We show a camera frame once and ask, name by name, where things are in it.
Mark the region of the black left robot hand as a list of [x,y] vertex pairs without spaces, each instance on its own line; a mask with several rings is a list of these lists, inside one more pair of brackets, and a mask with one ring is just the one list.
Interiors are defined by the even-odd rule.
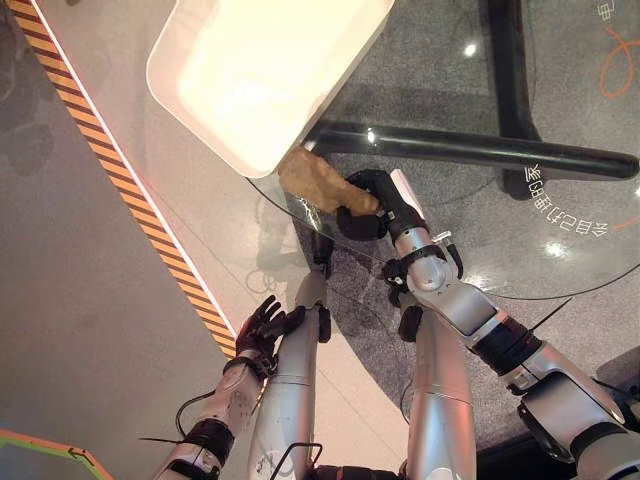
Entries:
[[294,332],[304,317],[303,306],[285,312],[276,297],[270,295],[244,322],[236,338],[236,355],[271,359],[277,339]]

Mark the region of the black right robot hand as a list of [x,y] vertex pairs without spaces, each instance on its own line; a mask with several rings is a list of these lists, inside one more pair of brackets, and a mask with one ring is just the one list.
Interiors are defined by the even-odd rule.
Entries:
[[347,179],[350,184],[373,195],[379,201],[375,214],[354,216],[346,207],[337,209],[339,231],[355,241],[373,241],[391,235],[393,241],[413,228],[428,227],[418,211],[407,203],[395,186],[391,175],[384,170],[365,169]]

